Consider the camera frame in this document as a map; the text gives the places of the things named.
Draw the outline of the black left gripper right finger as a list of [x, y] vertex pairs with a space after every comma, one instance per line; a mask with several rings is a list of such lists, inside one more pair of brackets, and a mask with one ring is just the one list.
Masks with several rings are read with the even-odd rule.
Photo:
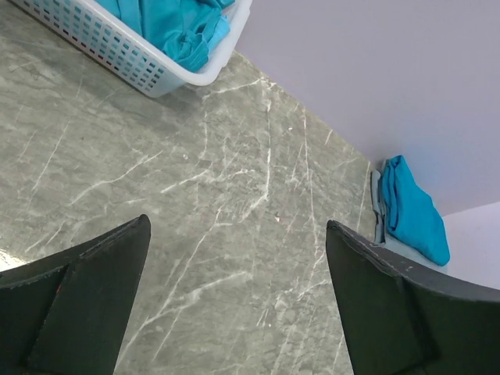
[[379, 247], [337, 221], [326, 254], [355, 374], [497, 374], [499, 292]]

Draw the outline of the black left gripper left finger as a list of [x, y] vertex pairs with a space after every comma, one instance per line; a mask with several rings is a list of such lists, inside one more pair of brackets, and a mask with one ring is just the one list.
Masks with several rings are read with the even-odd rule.
[[111, 374], [151, 238], [141, 215], [1, 273], [3, 374]]

